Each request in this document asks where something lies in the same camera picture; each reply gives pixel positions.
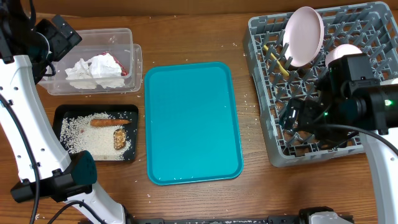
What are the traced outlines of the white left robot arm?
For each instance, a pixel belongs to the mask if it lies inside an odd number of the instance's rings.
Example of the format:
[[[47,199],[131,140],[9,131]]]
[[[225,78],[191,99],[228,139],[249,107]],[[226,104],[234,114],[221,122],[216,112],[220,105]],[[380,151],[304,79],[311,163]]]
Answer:
[[[1,126],[14,152],[16,202],[42,198],[74,207],[93,223],[132,223],[133,217],[97,181],[88,151],[69,154],[56,137],[36,86],[54,76],[54,62],[81,42],[62,18],[37,21],[20,1],[1,1]]]

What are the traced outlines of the red snack wrapper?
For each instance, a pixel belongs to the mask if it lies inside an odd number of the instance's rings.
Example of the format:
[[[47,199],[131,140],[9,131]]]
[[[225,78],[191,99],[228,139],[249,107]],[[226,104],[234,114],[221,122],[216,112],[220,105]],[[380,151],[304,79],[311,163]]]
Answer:
[[[112,54],[110,54],[109,52],[103,52],[103,55],[107,55],[109,54],[110,56],[113,57],[114,61],[120,66],[121,68],[121,76],[125,77],[128,75],[128,72],[126,71],[126,69],[124,68],[124,66],[120,63],[120,61]]]

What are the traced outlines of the brown carrot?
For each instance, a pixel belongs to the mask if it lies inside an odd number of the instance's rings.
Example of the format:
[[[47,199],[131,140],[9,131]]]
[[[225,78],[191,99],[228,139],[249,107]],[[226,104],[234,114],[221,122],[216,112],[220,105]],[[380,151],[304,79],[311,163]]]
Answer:
[[[92,119],[90,125],[93,127],[120,126],[131,123],[126,119]]]

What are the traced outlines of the pile of white rice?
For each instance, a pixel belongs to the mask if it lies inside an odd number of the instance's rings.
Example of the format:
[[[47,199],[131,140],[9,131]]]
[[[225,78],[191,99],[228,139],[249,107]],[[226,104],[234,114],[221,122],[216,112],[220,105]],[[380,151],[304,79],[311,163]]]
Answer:
[[[123,161],[128,160],[134,153],[132,137],[127,130],[131,123],[120,126],[93,127],[92,119],[126,119],[118,114],[91,113],[85,116],[65,117],[60,127],[60,143],[69,154],[88,151],[96,161]],[[126,146],[115,150],[113,133],[117,129],[126,132]]]

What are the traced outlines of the granola bar piece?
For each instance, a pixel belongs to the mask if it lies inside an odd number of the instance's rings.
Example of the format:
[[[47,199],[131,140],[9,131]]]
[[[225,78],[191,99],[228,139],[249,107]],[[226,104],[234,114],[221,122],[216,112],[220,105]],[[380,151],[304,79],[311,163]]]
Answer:
[[[114,148],[120,150],[126,146],[126,132],[123,129],[117,129],[113,133]]]

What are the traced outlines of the large pink plate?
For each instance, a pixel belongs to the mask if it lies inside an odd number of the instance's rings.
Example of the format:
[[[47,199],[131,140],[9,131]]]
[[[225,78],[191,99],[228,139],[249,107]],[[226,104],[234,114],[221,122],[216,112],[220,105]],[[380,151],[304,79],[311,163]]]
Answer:
[[[323,44],[324,25],[316,10],[308,6],[297,9],[284,31],[283,45],[288,44],[285,58],[292,57],[291,66],[302,67],[318,55]]]

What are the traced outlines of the small pink plate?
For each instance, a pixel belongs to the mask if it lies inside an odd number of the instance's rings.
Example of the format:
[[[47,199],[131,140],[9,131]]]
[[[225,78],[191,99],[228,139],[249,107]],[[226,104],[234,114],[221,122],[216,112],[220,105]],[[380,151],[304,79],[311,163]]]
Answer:
[[[329,63],[341,58],[345,55],[361,54],[362,51],[355,45],[342,44],[330,51],[325,57],[325,66],[328,67]]]

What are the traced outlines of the cream cup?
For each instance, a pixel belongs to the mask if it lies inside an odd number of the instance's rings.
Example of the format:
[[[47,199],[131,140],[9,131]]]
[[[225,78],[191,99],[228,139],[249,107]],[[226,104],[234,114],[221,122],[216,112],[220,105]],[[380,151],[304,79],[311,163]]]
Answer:
[[[390,79],[390,80],[385,80],[380,82],[381,85],[395,85],[398,84],[398,78]]]

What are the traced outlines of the white napkin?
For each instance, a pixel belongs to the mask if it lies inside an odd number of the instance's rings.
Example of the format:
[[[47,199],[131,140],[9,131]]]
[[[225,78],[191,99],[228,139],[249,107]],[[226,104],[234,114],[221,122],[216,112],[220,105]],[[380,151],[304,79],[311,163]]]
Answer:
[[[102,88],[124,86],[121,68],[109,54],[96,55],[87,61],[81,58],[73,68],[65,69],[65,73],[71,86],[77,89],[92,90],[98,85]]]

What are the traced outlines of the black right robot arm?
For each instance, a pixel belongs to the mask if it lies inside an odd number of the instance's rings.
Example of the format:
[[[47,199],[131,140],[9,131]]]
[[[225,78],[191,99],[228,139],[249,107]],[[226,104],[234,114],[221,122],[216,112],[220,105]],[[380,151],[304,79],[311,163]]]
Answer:
[[[368,158],[380,223],[397,223],[397,85],[373,74],[366,54],[331,61],[318,101],[291,98],[279,124],[313,134],[324,150],[359,136]]]

